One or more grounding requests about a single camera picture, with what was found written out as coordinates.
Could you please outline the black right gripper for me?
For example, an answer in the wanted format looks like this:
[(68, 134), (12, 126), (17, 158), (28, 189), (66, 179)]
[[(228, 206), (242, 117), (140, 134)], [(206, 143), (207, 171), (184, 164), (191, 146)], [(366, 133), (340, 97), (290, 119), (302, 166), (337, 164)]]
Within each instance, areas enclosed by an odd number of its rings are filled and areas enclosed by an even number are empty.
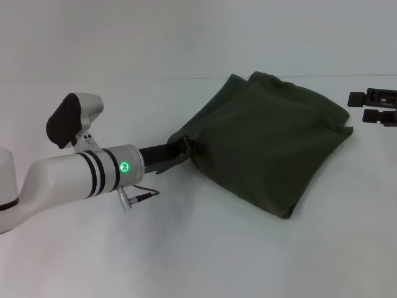
[(389, 107), (390, 111), (365, 109), (362, 122), (371, 124), (379, 122), (385, 127), (396, 127), (396, 96), (395, 90), (368, 88), (366, 93), (350, 92), (347, 106)]

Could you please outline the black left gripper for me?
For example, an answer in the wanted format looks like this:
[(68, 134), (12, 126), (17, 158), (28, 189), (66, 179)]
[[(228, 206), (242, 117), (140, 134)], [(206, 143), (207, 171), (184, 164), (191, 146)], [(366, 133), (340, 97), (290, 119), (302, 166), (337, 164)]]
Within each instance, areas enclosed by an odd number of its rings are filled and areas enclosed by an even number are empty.
[(162, 174), (187, 161), (188, 155), (195, 154), (196, 151), (196, 142), (188, 136), (170, 138), (167, 144), (139, 149), (145, 165), (145, 174)]

